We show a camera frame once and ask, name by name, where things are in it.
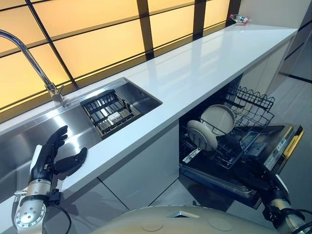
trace kitchen counter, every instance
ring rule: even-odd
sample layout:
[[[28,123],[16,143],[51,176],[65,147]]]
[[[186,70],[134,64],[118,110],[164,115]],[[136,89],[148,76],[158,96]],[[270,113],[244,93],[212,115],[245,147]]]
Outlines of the kitchen counter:
[[[90,148],[84,165],[58,183],[64,197],[71,196],[116,165],[130,152],[290,40],[296,31],[263,25],[233,25],[67,95],[67,98],[79,96],[126,77],[163,104]],[[0,125],[0,131],[53,105],[53,102],[47,103],[9,120]],[[12,226],[12,202],[11,197],[0,204],[0,233]]]

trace wire rack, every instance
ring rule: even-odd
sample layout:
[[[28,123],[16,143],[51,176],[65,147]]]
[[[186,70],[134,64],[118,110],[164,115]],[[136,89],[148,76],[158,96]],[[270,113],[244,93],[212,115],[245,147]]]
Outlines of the wire rack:
[[[80,103],[102,139],[133,122],[141,113],[131,108],[115,90],[108,90]]]
[[[227,169],[231,168],[248,151],[273,119],[274,115],[270,113],[270,109],[274,101],[273,97],[261,95],[259,92],[248,90],[245,87],[229,87],[226,98],[219,104],[224,104],[233,111],[235,116],[234,128],[226,134],[197,116],[195,120],[208,124],[213,133],[222,132],[224,135],[216,137],[217,149],[205,151],[207,143],[188,131],[186,127],[182,127],[180,152],[182,152],[183,161],[188,163],[201,151],[216,164]],[[193,142],[197,142],[199,147],[195,146]]]

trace cabinet door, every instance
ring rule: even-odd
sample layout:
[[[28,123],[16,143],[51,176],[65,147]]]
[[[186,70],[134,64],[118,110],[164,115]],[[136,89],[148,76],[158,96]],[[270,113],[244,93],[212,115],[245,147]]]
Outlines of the cabinet door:
[[[128,209],[103,185],[99,179],[83,187],[61,202],[72,219],[69,234],[88,234],[120,216]],[[45,217],[47,234],[65,233],[68,220],[54,207],[47,208]]]
[[[148,206],[179,176],[178,133],[176,121],[112,175],[99,178],[129,209]]]
[[[267,59],[267,64],[262,73],[260,81],[256,87],[256,90],[261,94],[266,94],[272,80],[275,78],[284,58],[285,52],[288,48],[288,44],[286,43],[275,50],[270,57]]]
[[[281,67],[288,44],[289,42],[286,42],[259,63],[244,72],[240,85],[247,87],[247,89],[258,91],[261,94],[266,94],[278,69]]]
[[[240,86],[255,91],[262,77],[262,73],[267,65],[268,58],[269,57],[265,57],[256,65],[252,66],[246,72],[244,72],[243,77],[240,81]]]

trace white plate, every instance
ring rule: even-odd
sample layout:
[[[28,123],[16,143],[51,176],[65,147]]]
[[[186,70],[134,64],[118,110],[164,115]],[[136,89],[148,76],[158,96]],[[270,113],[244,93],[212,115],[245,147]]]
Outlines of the white plate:
[[[225,105],[212,105],[208,107],[200,118],[216,136],[229,133],[235,125],[235,115],[233,111]]]
[[[190,120],[187,123],[189,138],[195,145],[206,151],[212,151],[218,147],[218,142],[212,131],[203,123]]]

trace stainless steel sink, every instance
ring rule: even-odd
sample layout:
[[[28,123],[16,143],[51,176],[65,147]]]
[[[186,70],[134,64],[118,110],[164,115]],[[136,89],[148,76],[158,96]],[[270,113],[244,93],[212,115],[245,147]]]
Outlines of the stainless steel sink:
[[[66,107],[49,110],[3,131],[0,133],[0,202],[12,196],[16,190],[27,187],[35,147],[45,144],[59,127],[68,125],[68,139],[59,149],[56,161],[77,154],[82,147],[90,148],[102,141],[80,103],[111,89],[143,115],[162,104],[135,84],[121,78],[71,100]]]

